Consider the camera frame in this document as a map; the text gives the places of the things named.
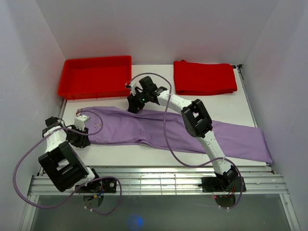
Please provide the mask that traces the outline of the purple trousers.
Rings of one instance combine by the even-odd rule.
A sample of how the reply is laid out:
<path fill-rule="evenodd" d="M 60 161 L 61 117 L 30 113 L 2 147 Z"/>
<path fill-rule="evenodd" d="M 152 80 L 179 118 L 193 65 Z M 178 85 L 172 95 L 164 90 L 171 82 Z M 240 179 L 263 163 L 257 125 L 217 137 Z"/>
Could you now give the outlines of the purple trousers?
<path fill-rule="evenodd" d="M 81 109 L 90 117 L 86 123 L 89 140 L 95 144 L 138 145 L 185 153 L 205 153 L 196 138 L 186 131 L 177 113 L 142 110 L 134 114 L 114 106 Z M 227 157 L 273 162 L 259 128 L 213 121 L 213 132 Z"/>

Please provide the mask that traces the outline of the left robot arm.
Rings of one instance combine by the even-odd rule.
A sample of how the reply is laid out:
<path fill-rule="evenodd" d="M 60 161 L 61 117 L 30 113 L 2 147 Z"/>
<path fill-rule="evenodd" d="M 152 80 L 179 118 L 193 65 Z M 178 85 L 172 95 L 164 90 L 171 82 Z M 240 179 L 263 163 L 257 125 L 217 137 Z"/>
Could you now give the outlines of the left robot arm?
<path fill-rule="evenodd" d="M 46 151 L 38 161 L 54 186 L 60 191 L 75 188 L 82 183 L 86 192 L 97 192 L 102 187 L 102 180 L 96 171 L 86 166 L 73 147 L 85 148 L 90 145 L 87 115 L 79 115 L 74 124 L 66 126 L 57 117 L 45 120 L 46 128 L 42 135 L 46 138 Z"/>

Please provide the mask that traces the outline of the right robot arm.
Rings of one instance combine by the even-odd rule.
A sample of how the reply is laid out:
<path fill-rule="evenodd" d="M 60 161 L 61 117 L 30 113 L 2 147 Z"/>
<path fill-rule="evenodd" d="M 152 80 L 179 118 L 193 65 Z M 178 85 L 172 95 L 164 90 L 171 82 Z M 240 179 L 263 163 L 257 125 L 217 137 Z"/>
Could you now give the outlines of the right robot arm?
<path fill-rule="evenodd" d="M 199 99 L 186 100 L 171 92 L 171 88 L 158 87 L 151 79 L 151 73 L 144 73 L 136 82 L 130 80 L 126 88 L 130 90 L 128 110 L 138 113 L 146 103 L 152 102 L 179 113 L 188 134 L 197 139 L 204 148 L 212 164 L 215 176 L 201 179 L 203 192 L 244 192 L 244 179 L 235 164 L 226 158 L 213 132 L 212 119 L 203 102 Z"/>

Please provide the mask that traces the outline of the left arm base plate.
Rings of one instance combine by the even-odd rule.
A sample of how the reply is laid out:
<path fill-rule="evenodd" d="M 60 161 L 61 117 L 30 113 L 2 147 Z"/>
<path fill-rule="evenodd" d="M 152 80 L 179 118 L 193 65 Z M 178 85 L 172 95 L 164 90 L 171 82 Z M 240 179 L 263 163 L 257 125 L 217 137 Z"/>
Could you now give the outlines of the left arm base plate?
<path fill-rule="evenodd" d="M 117 181 L 114 178 L 104 178 L 82 186 L 80 190 L 84 193 L 115 193 Z"/>

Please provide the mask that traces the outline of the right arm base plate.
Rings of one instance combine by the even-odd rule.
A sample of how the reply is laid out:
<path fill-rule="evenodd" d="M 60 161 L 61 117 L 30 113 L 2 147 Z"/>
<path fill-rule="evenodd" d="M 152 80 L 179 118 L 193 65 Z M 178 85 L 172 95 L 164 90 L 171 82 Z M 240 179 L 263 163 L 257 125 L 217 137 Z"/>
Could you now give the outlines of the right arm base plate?
<path fill-rule="evenodd" d="M 204 177 L 201 178 L 201 183 L 198 185 L 205 193 L 212 192 L 243 192 L 246 191 L 246 186 L 243 177 L 237 177 L 229 183 L 225 183 L 217 177 Z"/>

